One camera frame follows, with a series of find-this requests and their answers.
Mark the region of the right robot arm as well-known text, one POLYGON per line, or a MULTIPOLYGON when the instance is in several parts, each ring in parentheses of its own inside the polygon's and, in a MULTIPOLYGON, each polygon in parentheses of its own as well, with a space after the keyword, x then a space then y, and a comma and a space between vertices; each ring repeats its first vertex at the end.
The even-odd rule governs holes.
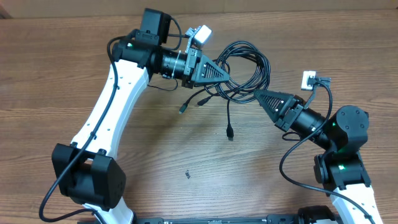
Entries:
POLYGON ((292 223, 382 223, 371 179, 359 152, 368 141, 368 113, 348 105, 335 114, 322 116, 309 107, 315 95, 312 93, 304 100, 297 95, 268 90, 254 93, 277 128, 299 136, 293 149, 305 141, 324 149, 324 153, 314 157, 313 170, 319 187, 288 177, 283 161, 279 170, 290 183, 324 193, 336 212, 324 205, 304 207, 294 215, 292 223))

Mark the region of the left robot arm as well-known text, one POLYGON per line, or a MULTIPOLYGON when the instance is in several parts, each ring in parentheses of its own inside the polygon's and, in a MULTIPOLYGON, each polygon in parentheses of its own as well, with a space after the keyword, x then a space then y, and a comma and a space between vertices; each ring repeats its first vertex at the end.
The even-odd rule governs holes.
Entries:
POLYGON ((165 46, 174 21, 164 12, 146 9, 140 28, 108 42, 109 75, 93 111, 70 144, 57 144, 53 150, 53 187, 98 223, 134 220, 123 199, 126 175, 116 158, 132 109, 152 76, 162 75, 185 88, 229 80, 229 74, 201 51, 211 36, 209 27, 180 32, 178 37, 188 40, 183 51, 165 46))

